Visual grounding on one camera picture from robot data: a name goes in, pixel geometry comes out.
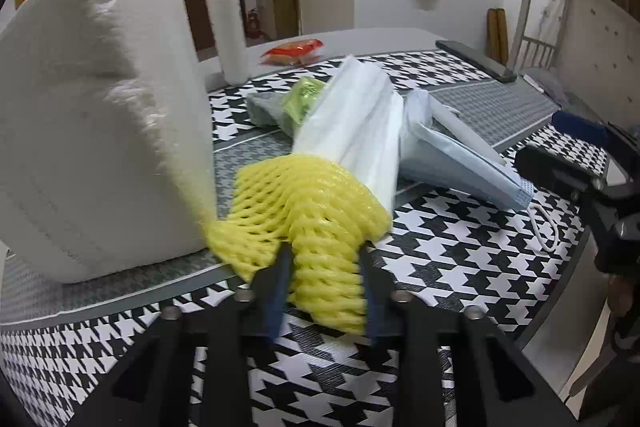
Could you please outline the person's right hand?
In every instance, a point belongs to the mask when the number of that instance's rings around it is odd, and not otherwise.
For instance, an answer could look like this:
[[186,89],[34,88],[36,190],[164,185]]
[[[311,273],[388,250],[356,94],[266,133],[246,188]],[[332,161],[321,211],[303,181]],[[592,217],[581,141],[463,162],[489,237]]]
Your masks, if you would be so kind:
[[[606,302],[614,319],[620,319],[630,311],[632,302],[634,301],[634,297],[632,297],[633,290],[634,285],[623,277],[618,277],[617,275],[610,275],[608,277],[608,299],[606,299]],[[569,398],[574,398],[579,392],[582,392],[585,387],[591,384],[616,358],[616,353],[612,346],[613,343],[610,343],[606,349],[603,349],[588,369],[582,373],[582,376],[577,378],[574,384],[570,386],[570,392],[568,393]]]

